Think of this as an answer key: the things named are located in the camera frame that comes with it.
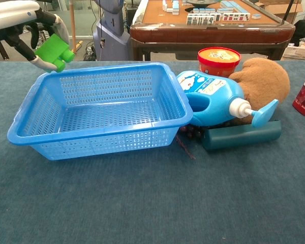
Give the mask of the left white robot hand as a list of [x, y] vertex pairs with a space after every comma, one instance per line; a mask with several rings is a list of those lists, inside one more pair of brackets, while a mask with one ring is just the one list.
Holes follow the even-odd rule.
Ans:
[[0, 2], [0, 41], [46, 72], [61, 72], [75, 56], [63, 20], [36, 1]]

